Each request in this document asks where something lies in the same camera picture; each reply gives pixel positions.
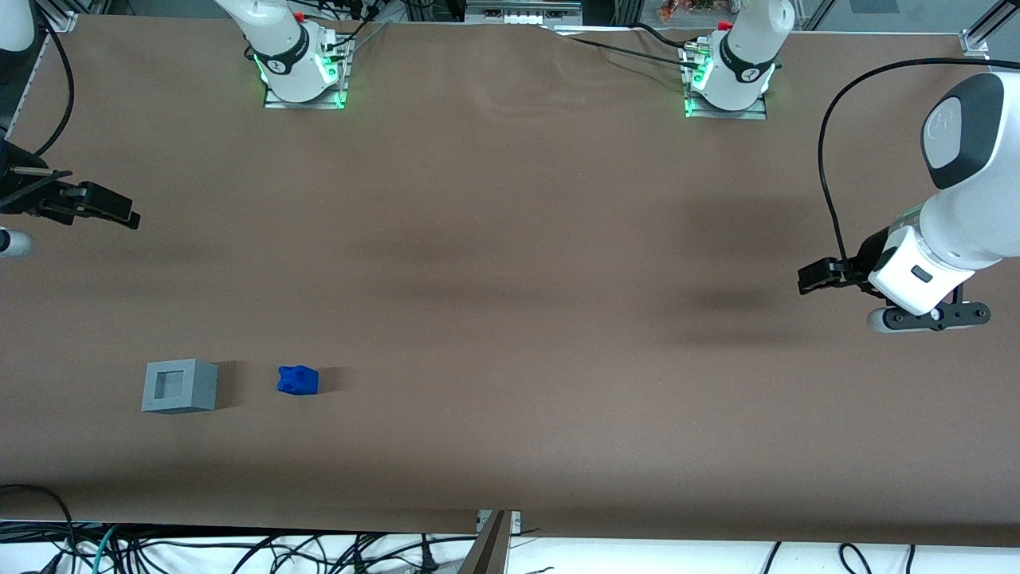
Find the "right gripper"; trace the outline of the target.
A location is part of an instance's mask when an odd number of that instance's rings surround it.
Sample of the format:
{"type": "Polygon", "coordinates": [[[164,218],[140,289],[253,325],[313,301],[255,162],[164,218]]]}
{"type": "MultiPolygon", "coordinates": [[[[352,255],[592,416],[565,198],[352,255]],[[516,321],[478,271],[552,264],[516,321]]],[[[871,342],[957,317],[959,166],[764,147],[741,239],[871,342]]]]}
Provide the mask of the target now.
{"type": "Polygon", "coordinates": [[[28,214],[71,226],[76,217],[98,218],[138,230],[141,214],[132,210],[128,196],[95,182],[56,185],[61,171],[47,166],[40,156],[11,142],[2,142],[2,214],[28,214]]]}

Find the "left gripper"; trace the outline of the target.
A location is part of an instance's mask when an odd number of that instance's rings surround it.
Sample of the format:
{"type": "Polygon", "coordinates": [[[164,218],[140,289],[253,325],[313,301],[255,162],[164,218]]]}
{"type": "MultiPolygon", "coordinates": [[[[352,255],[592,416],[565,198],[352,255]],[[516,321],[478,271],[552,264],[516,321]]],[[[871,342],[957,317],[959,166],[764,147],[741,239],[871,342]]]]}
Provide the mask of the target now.
{"type": "Polygon", "coordinates": [[[944,301],[955,288],[974,275],[965,268],[973,258],[974,242],[955,231],[921,226],[884,228],[857,248],[857,256],[818,259],[798,270],[798,294],[842,289],[846,280],[859,289],[874,286],[908,315],[922,316],[944,301]]]}

